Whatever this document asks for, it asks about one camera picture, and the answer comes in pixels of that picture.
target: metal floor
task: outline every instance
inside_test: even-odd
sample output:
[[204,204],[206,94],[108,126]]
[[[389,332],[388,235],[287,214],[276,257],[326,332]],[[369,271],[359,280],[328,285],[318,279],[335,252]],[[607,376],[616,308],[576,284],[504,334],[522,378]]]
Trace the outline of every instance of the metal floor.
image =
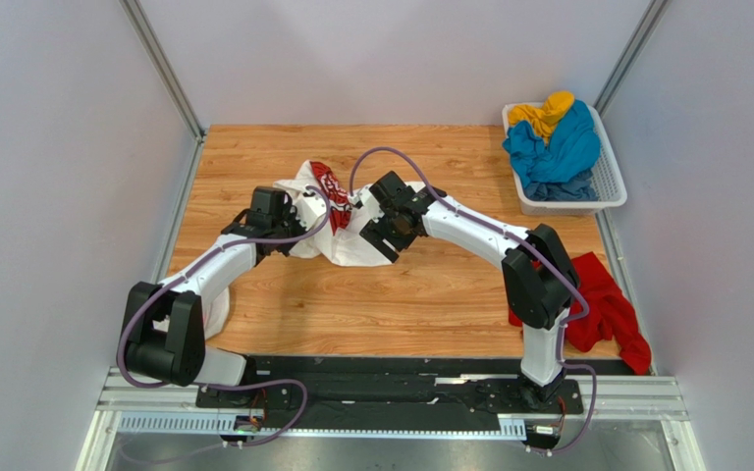
[[[563,442],[578,430],[566,422]],[[216,444],[217,437],[177,434],[119,434],[115,447],[137,459],[158,459]],[[117,452],[108,470],[141,466]],[[593,422],[581,443],[551,459],[529,454],[522,443],[478,440],[282,438],[269,445],[239,450],[215,449],[188,460],[154,467],[159,470],[321,470],[439,471],[467,470],[673,470],[671,454],[658,421]]]

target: yellow cloth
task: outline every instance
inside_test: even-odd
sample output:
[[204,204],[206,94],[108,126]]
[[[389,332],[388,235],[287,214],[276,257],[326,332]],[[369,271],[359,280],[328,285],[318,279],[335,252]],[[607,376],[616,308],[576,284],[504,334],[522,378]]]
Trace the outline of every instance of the yellow cloth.
[[542,108],[531,105],[517,105],[508,112],[508,123],[516,126],[520,121],[527,121],[534,128],[534,133],[549,143],[557,123],[566,115],[574,104],[574,94],[570,91],[556,91],[543,103]]

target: wire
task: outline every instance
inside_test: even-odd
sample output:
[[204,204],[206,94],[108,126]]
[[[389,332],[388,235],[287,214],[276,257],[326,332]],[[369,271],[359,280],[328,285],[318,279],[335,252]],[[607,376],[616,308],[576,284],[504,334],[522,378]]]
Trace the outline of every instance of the wire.
[[133,332],[133,329],[135,325],[138,323],[138,321],[144,316],[144,313],[147,312],[148,309],[155,303],[160,297],[162,297],[166,292],[170,291],[173,288],[176,288],[178,285],[181,285],[184,283],[188,278],[192,277],[196,272],[198,272],[201,268],[203,268],[208,262],[213,260],[215,257],[223,253],[224,250],[228,248],[232,248],[237,245],[242,245],[246,243],[260,243],[260,244],[270,244],[270,243],[294,243],[298,242],[300,240],[304,240],[306,238],[312,237],[316,235],[319,231],[322,230],[322,228],[325,227],[326,224],[328,224],[328,221],[331,219],[331,201],[328,199],[328,196],[325,195],[325,193],[317,188],[316,186],[307,186],[305,189],[309,189],[315,193],[318,193],[319,196],[322,197],[322,199],[325,201],[325,207],[328,208],[328,211],[325,211],[325,217],[322,219],[322,222],[319,223],[318,226],[314,227],[310,231],[307,231],[306,233],[302,235],[297,235],[295,237],[286,237],[286,238],[242,238],[239,240],[232,240],[230,242],[224,243],[220,247],[212,247],[209,249],[208,252],[206,252],[196,263],[191,265],[181,277],[176,277],[173,281],[165,284],[164,287],[157,290],[152,296],[150,296],[144,303],[138,308],[138,310],[135,312],[133,317],[131,317],[131,320],[128,322],[127,326],[125,326],[124,330],[122,331],[122,336],[119,339],[119,348],[116,350],[116,363],[119,365],[119,372],[121,372],[122,376],[127,380],[128,383],[130,383],[133,386],[136,386],[137,388],[162,388],[166,385],[165,382],[157,382],[157,383],[143,383],[137,379],[135,379],[131,374],[130,371],[127,368],[127,365],[125,363],[125,347],[128,344],[128,340],[130,339],[131,333]]
[[[125,378],[125,380],[128,381],[133,386],[136,386],[138,388],[161,388],[166,385],[164,382],[157,382],[157,383],[143,383],[141,381],[136,380],[131,374],[130,371],[127,368],[127,365],[125,363],[125,346],[127,345],[128,340],[130,339],[131,332],[133,331],[134,326],[138,321],[141,319],[142,316],[144,316],[144,313],[155,303],[160,297],[162,297],[166,292],[171,290],[172,288],[175,288],[176,286],[182,284],[185,282],[189,277],[193,276],[194,273],[199,271],[201,268],[203,268],[208,262],[213,260],[217,255],[223,253],[226,249],[242,245],[246,243],[260,243],[260,244],[270,244],[270,243],[295,243],[299,242],[300,240],[304,240],[306,238],[312,237],[316,235],[319,231],[322,230],[322,228],[325,227],[326,224],[328,224],[328,221],[331,218],[331,201],[328,199],[328,196],[319,188],[313,185],[307,186],[305,189],[308,189],[314,193],[318,193],[319,196],[322,197],[322,199],[325,202],[325,208],[327,208],[327,211],[325,211],[325,217],[322,219],[321,223],[319,223],[318,226],[314,227],[310,231],[306,232],[302,235],[297,235],[295,237],[286,237],[286,238],[243,238],[240,240],[233,240],[230,242],[224,243],[220,247],[215,247],[210,249],[206,254],[204,254],[196,263],[191,265],[184,273],[182,277],[177,277],[173,281],[165,284],[161,289],[157,290],[152,296],[150,296],[142,305],[138,308],[136,313],[131,317],[130,321],[128,322],[127,326],[125,326],[124,330],[122,331],[122,336],[119,340],[119,348],[116,351],[116,362],[119,365],[119,371],[121,372],[122,376]],[[284,379],[284,380],[275,380],[275,381],[267,381],[264,383],[256,383],[254,385],[247,385],[247,386],[227,386],[227,385],[202,385],[200,383],[195,383],[198,386],[206,386],[208,388],[219,390],[219,391],[230,391],[230,392],[241,392],[241,391],[253,391],[257,389],[261,389],[263,391],[264,395],[264,421],[266,421],[266,391],[264,391],[264,388],[273,387],[273,386],[280,386],[280,385],[295,385],[299,389],[301,389],[301,405],[298,407],[298,411],[296,412],[296,415],[293,416],[290,421],[285,424],[283,427],[281,427],[279,430],[275,431],[268,437],[264,437],[263,439],[247,442],[245,444],[242,444],[242,446],[258,446],[258,445],[264,445],[272,442],[273,440],[279,438],[282,434],[287,432],[293,425],[298,422],[298,419],[301,418],[301,415],[304,413],[304,408],[307,406],[307,387],[299,380],[295,379]],[[128,456],[122,447],[119,448],[119,454],[128,460],[131,463],[138,464],[138,465],[159,465],[159,464],[168,464],[173,463],[176,461],[182,461],[184,459],[191,458],[192,456],[195,456],[197,454],[203,453],[205,451],[210,451],[213,449],[217,449],[219,447],[222,447],[223,444],[217,444],[217,445],[210,445],[210,446],[204,446],[202,448],[196,449],[190,453],[186,453],[179,456],[174,456],[171,458],[165,458],[165,459],[158,459],[158,460],[140,460],[136,458],[132,458]]]
[[[456,206],[450,204],[450,202],[448,202],[447,200],[445,200],[444,198],[442,198],[438,194],[438,192],[435,190],[435,187],[432,186],[432,184],[426,178],[426,175],[424,175],[424,173],[420,169],[420,167],[418,167],[417,164],[414,163],[414,161],[411,159],[411,157],[409,157],[408,155],[404,154],[403,152],[401,152],[400,150],[398,150],[398,149],[396,149],[394,147],[386,147],[386,146],[374,147],[373,149],[367,150],[362,155],[359,156],[359,158],[353,164],[353,168],[350,171],[349,194],[354,194],[353,193],[353,183],[354,183],[354,178],[356,176],[356,170],[359,168],[359,165],[369,155],[371,155],[371,154],[373,154],[375,152],[381,152],[381,151],[391,152],[391,153],[397,155],[398,157],[401,157],[402,159],[406,160],[406,162],[409,164],[409,166],[420,177],[421,181],[426,186],[427,191],[429,191],[429,194],[431,194],[432,197],[435,198],[436,201],[438,201],[439,203],[441,203],[444,206],[446,206],[447,209],[449,209],[451,211],[454,211],[456,214],[458,214],[458,215],[460,215],[460,216],[462,216],[462,217],[464,217],[466,219],[469,219],[473,223],[476,223],[479,226],[487,228],[487,229],[489,229],[491,231],[495,231],[497,233],[500,233],[502,231],[502,228],[500,228],[500,227],[498,227],[498,226],[496,226],[496,225],[494,225],[492,223],[489,223],[488,221],[485,221],[484,219],[481,219],[481,218],[479,218],[479,217],[477,217],[477,216],[475,216],[473,214],[467,213],[466,211],[462,211],[460,208],[457,208]],[[565,330],[566,324],[568,324],[568,323],[570,323],[572,321],[576,321],[578,319],[582,319],[582,318],[586,317],[589,314],[589,304],[586,302],[586,299],[583,297],[583,295],[580,294],[580,291],[578,291],[577,288],[575,288],[574,285],[560,272],[560,270],[558,270],[557,267],[555,267],[545,256],[543,256],[543,254],[540,253],[540,251],[537,250],[537,248],[535,246],[531,245],[525,239],[523,239],[522,237],[520,237],[520,236],[518,236],[518,235],[516,235],[516,234],[514,234],[514,233],[512,233],[510,231],[504,231],[504,235],[505,235],[505,237],[512,238],[520,246],[524,247],[526,250],[528,250],[529,252],[531,252],[531,255],[533,255],[534,258],[536,258],[540,263],[542,263],[543,265],[545,265],[545,267],[552,273],[552,275],[554,275],[555,278],[557,278],[563,284],[563,286],[568,290],[568,292],[571,293],[571,295],[577,300],[577,302],[580,303],[581,307],[583,308],[583,310],[581,312],[579,312],[577,314],[574,314],[574,315],[569,314],[565,318],[561,319],[561,321],[560,321],[561,328],[558,331],[558,338],[557,338],[558,348],[556,348],[555,355],[557,356],[557,361],[561,364],[561,366],[563,368],[565,368],[567,370],[582,369],[582,370],[587,370],[587,371],[590,372],[590,374],[592,375],[592,400],[591,400],[591,403],[589,405],[589,410],[586,413],[586,420],[583,423],[583,428],[580,430],[580,432],[577,434],[577,436],[574,437],[574,439],[571,441],[571,443],[569,443],[568,445],[563,446],[561,448],[557,448],[555,450],[556,453],[560,453],[560,452],[566,451],[568,449],[571,449],[572,447],[574,447],[575,445],[577,445],[577,443],[583,437],[583,434],[585,433],[586,429],[589,427],[589,424],[592,421],[592,414],[595,411],[595,400],[596,400],[596,397],[597,397],[597,389],[598,389],[598,377],[595,374],[595,370],[591,366],[589,366],[589,365],[570,365],[570,364],[566,363],[563,360],[563,347],[562,347],[563,340],[564,340],[564,330]],[[543,455],[546,455],[546,453],[548,452],[548,450],[542,449],[542,448],[538,448],[538,449],[536,449],[536,451],[539,454],[543,454]]]
[[138,459],[133,458],[129,456],[127,453],[125,453],[125,448],[123,446],[119,446],[117,451],[119,452],[119,455],[124,458],[126,461],[129,461],[133,464],[137,464],[139,466],[158,466],[160,464],[168,464],[168,463],[175,463],[177,461],[183,461],[185,459],[189,459],[192,456],[196,456],[198,454],[204,453],[206,451],[212,451],[217,448],[223,448],[223,442],[220,442],[215,445],[209,445],[209,446],[203,446],[200,447],[194,451],[190,451],[186,454],[180,454],[177,456],[172,456],[170,458],[163,458],[163,459]]

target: metal frame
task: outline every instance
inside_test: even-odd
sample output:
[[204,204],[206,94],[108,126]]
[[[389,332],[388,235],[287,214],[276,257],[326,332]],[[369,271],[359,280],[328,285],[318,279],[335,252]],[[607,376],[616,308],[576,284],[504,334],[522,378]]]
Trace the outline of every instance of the metal frame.
[[165,83],[165,88],[171,95],[171,99],[177,105],[180,116],[186,122],[188,131],[197,139],[197,142],[200,142],[205,136],[205,128],[200,124],[197,115],[194,113],[193,108],[191,108],[189,98],[180,86],[180,81],[177,79],[174,69],[171,68],[171,63],[168,62],[168,57],[165,55],[165,51],[162,50],[162,46],[156,38],[156,33],[153,32],[153,27],[147,20],[147,15],[144,14],[144,10],[141,8],[141,4],[138,0],[119,0],[119,3],[122,4],[125,13],[128,14],[128,18],[136,34],[138,34],[141,44],[147,51],[147,55],[150,56],[150,60],[153,61],[156,72],[162,78],[162,82]]
[[96,410],[92,415],[92,424],[86,434],[78,458],[76,471],[94,471],[105,469],[113,452],[113,442],[122,421],[122,412],[113,410]]
[[[433,377],[436,383],[462,383],[515,375],[466,374]],[[580,384],[583,400],[591,399],[591,377],[569,376]],[[672,377],[599,376],[595,421],[658,421],[665,431],[673,465],[677,470],[705,469],[687,411]],[[112,368],[98,400],[89,434],[76,469],[104,469],[117,433],[234,435],[231,425],[247,409],[200,409],[194,403],[196,388],[166,386],[142,390],[129,385]],[[518,441],[525,436],[526,419],[551,419],[540,414],[499,414],[500,430],[487,432],[420,432],[380,430],[293,429],[284,437],[437,439]],[[263,429],[265,436],[276,429]]]
[[162,254],[159,257],[159,262],[156,264],[156,268],[153,272],[154,282],[162,280],[168,276],[168,269],[171,265],[171,256],[174,254],[174,246],[177,244],[177,237],[180,234],[180,226],[183,224],[183,217],[186,215],[186,208],[189,206],[191,189],[194,186],[194,179],[197,176],[197,169],[199,168],[205,140],[206,138],[204,136],[196,142],[196,147],[194,148],[194,153],[191,156],[188,171],[186,172],[186,178],[183,181],[183,189],[180,191],[180,196],[174,204],[171,230],[168,232],[168,236],[163,244]]
[[[183,190],[175,206],[174,221],[154,279],[163,278],[168,271],[173,248],[185,209],[189,200],[196,170],[203,150],[206,131],[191,108],[188,98],[165,56],[156,34],[147,20],[138,0],[120,0],[130,17],[136,33],[142,41],[154,66],[174,100],[189,131],[196,139],[196,148],[190,161]],[[595,108],[603,113],[617,93],[620,84],[640,54],[659,18],[670,0],[652,0],[635,33],[619,57],[607,80]],[[597,215],[601,239],[613,275],[624,294],[633,305],[635,292],[629,279],[618,237],[607,211]],[[457,378],[438,377],[437,381],[469,381],[503,375],[460,375]],[[584,401],[591,398],[591,378],[570,376],[580,383]],[[198,409],[194,406],[195,388],[168,386],[158,390],[136,389],[121,377],[117,368],[112,368],[98,401],[88,435],[84,441],[76,469],[104,469],[112,454],[112,446],[119,432],[197,433],[220,435],[229,428],[237,414],[246,414],[243,409]],[[499,432],[484,433],[421,433],[375,430],[292,430],[285,434],[293,437],[367,437],[367,438],[428,438],[460,440],[515,440],[524,434],[524,419],[548,418],[542,415],[500,414]],[[594,420],[653,420],[660,421],[668,441],[675,469],[705,469],[699,448],[693,435],[688,414],[682,401],[676,380],[672,377],[599,376],[598,400]],[[263,430],[261,435],[272,433]]]
[[647,6],[644,16],[638,22],[638,26],[629,38],[629,42],[627,42],[626,47],[621,52],[616,66],[610,73],[607,83],[604,84],[604,88],[595,100],[595,109],[601,115],[607,111],[610,102],[615,98],[621,83],[626,78],[627,73],[629,73],[632,64],[638,58],[647,40],[650,39],[650,34],[656,28],[656,24],[665,13],[669,3],[671,3],[671,0],[652,0],[650,5]]

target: red cloth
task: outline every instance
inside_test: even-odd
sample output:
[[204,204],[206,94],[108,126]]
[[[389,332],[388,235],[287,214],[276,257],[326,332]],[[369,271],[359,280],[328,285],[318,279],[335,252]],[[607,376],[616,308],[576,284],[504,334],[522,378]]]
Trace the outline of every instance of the red cloth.
[[337,176],[334,175],[334,172],[327,165],[311,160],[310,170],[331,201],[330,223],[332,234],[335,235],[337,229],[344,229],[350,223],[352,208],[348,202],[348,192],[342,187]]
[[[568,324],[565,339],[580,351],[589,351],[598,340],[610,340],[615,335],[620,357],[637,375],[647,374],[652,358],[650,345],[638,332],[635,310],[623,297],[613,277],[594,253],[571,260],[580,276],[580,293],[589,303],[589,315]],[[583,311],[574,301],[571,314]],[[522,322],[509,311],[508,321],[521,326]]]

